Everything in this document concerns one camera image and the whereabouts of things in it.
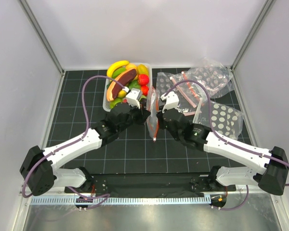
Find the right aluminium frame post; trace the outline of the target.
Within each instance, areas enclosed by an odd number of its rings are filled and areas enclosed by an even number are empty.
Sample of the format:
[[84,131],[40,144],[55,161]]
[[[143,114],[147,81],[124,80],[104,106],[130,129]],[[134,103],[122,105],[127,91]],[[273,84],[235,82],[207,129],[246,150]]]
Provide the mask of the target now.
[[234,59],[232,65],[231,65],[231,70],[232,72],[235,71],[237,66],[239,65],[241,59],[245,55],[247,49],[251,45],[252,41],[254,40],[255,36],[257,35],[259,29],[261,28],[263,22],[265,21],[267,15],[269,14],[271,8],[273,7],[275,0],[266,0],[263,7],[261,8],[259,14],[257,15],[247,37],[245,38],[241,48],[239,49],[239,52]]

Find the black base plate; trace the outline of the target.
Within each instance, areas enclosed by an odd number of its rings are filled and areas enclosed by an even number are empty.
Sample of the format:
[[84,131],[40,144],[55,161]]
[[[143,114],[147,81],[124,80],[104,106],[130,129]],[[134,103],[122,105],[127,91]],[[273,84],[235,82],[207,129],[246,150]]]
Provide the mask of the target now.
[[234,185],[222,186],[207,173],[93,174],[79,193],[110,194],[113,198],[187,198],[205,193],[234,192]]

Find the aluminium frame post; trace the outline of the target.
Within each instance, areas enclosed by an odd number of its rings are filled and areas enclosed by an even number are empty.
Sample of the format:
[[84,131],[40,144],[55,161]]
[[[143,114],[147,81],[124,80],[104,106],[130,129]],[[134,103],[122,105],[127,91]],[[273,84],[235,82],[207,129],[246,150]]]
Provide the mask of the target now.
[[60,64],[57,56],[54,53],[48,39],[46,38],[36,16],[34,15],[31,7],[29,6],[27,0],[17,0],[19,5],[21,6],[22,10],[24,11],[27,19],[29,20],[30,24],[32,25],[34,31],[36,32],[37,36],[39,37],[42,45],[44,46],[46,52],[48,53],[50,59],[52,60],[53,64],[55,65],[56,69],[59,71],[61,75],[64,73],[64,69]]
[[239,49],[239,52],[234,59],[232,65],[231,65],[231,70],[232,72],[235,71],[237,66],[239,65],[241,59],[245,55],[247,49],[251,45],[252,41],[254,40],[255,36],[257,35],[259,29],[261,28],[263,22],[265,21],[267,15],[269,14],[271,8],[273,7],[275,0],[266,0],[263,7],[261,8],[259,14],[257,15],[247,37],[245,38],[241,48]]

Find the dark purple eggplant toy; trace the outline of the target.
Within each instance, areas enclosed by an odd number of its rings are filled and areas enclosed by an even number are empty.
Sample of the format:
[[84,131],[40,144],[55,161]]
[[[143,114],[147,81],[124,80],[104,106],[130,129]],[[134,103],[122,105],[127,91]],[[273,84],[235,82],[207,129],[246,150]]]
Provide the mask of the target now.
[[146,105],[147,97],[144,96],[144,95],[142,95],[142,96],[140,97],[139,102],[140,102],[141,105]]

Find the black grid mat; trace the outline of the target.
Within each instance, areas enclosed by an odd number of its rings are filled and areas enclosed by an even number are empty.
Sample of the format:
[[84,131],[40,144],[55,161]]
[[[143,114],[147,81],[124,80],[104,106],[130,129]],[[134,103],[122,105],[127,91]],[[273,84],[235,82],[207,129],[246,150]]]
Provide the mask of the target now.
[[[69,140],[105,116],[105,70],[67,71],[59,94],[47,146]],[[64,165],[85,167],[92,174],[208,172],[213,166],[238,167],[222,156],[191,150],[160,130],[155,142],[147,126],[133,125],[109,145]]]

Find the yellow banana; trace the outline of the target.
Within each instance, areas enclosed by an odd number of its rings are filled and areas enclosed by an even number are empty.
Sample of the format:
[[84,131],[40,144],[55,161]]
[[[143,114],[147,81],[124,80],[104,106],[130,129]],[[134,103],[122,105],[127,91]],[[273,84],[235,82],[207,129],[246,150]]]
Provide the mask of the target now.
[[121,61],[117,61],[113,64],[110,65],[110,67],[107,70],[106,76],[107,77],[112,77],[113,73],[120,68],[124,68],[124,70],[126,70],[126,66],[129,64],[130,62],[128,60],[121,60]]

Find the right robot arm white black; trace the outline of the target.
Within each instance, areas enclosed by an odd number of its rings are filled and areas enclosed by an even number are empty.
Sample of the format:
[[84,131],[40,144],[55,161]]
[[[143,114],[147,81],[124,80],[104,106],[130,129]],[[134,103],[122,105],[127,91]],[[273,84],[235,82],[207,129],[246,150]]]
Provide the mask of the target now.
[[211,128],[190,123],[176,109],[158,112],[159,124],[187,148],[217,154],[234,160],[241,167],[213,166],[207,179],[214,191],[229,185],[253,185],[273,195],[283,195],[289,172],[285,151],[280,147],[254,147],[224,135],[218,137]]

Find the zip bag red zipper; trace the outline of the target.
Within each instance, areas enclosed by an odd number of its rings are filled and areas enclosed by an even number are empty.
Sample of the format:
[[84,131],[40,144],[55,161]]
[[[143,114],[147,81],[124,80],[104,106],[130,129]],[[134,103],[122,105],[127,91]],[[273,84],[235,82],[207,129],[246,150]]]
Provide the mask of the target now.
[[149,136],[152,138],[153,142],[157,139],[159,124],[158,124],[158,99],[159,99],[159,93],[154,88],[151,87],[149,89],[148,95],[147,95],[147,102],[146,102],[146,109],[150,112],[149,117],[146,120],[147,128],[149,132]]

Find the white plastic food bin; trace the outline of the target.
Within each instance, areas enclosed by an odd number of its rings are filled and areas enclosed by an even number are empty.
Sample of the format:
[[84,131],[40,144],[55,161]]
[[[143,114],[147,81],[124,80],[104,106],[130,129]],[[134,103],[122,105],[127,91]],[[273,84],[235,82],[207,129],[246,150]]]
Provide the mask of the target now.
[[[152,80],[152,66],[148,63],[134,63],[136,65],[140,65],[143,64],[147,67],[148,69],[148,73],[149,73],[149,83],[148,83],[148,87],[151,88],[153,86],[153,80]],[[105,81],[105,90],[104,90],[104,97],[103,97],[103,109],[106,112],[110,111],[110,102],[106,99],[106,93],[107,93],[107,89],[108,89],[108,84],[110,83],[109,79],[106,79]]]

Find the yellow starfruit toy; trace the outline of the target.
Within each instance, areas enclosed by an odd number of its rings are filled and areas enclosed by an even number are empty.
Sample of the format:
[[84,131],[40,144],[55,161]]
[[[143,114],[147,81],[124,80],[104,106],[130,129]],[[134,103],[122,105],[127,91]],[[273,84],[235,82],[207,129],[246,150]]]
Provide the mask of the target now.
[[144,64],[140,64],[137,66],[138,74],[139,75],[147,75],[149,76],[149,70]]

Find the polka dot bag right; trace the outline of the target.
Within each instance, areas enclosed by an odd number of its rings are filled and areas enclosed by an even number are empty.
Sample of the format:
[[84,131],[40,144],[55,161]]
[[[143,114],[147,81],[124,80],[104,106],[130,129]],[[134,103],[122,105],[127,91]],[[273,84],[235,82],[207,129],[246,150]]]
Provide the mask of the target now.
[[211,101],[211,113],[206,102],[194,116],[193,122],[207,127],[233,140],[237,140],[243,129],[243,113],[233,107]]

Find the left aluminium frame post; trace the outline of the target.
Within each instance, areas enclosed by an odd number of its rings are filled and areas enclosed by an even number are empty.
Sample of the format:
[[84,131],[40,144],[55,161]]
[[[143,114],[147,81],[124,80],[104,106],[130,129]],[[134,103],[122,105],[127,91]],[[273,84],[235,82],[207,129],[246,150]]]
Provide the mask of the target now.
[[42,45],[44,46],[46,52],[48,53],[50,59],[52,60],[53,64],[55,65],[56,69],[59,71],[61,75],[64,73],[64,69],[60,64],[57,56],[54,53],[48,39],[46,38],[36,16],[34,15],[31,7],[29,6],[27,0],[17,0],[19,5],[21,6],[22,10],[24,11],[27,19],[29,20],[30,24],[32,25],[34,31],[36,32],[37,36],[39,37]]

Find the polka dot bag back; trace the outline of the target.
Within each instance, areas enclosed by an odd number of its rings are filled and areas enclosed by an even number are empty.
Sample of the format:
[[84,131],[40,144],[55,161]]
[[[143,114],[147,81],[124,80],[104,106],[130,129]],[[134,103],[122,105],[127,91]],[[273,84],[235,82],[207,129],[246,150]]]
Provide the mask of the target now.
[[203,58],[190,68],[185,79],[192,79],[204,86],[212,99],[221,98],[234,90],[233,74],[220,62]]

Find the red strawberry lower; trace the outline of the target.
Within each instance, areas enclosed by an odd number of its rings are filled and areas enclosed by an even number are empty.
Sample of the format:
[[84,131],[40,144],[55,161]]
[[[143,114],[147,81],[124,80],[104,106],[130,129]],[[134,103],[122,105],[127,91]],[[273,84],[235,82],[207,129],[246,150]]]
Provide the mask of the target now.
[[141,86],[142,95],[147,96],[149,87],[147,85]]

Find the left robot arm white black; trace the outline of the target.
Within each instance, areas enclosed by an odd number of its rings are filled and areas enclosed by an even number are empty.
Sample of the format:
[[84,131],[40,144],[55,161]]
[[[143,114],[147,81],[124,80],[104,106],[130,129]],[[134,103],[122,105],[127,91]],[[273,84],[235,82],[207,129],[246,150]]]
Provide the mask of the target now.
[[71,187],[82,193],[90,191],[94,181],[84,167],[63,169],[62,166],[84,153],[113,142],[126,128],[143,124],[149,116],[150,112],[144,108],[118,103],[103,120],[80,135],[43,150],[38,146],[30,148],[20,168],[25,180],[23,196],[28,197],[26,188],[30,189],[33,196],[42,195],[56,187]]

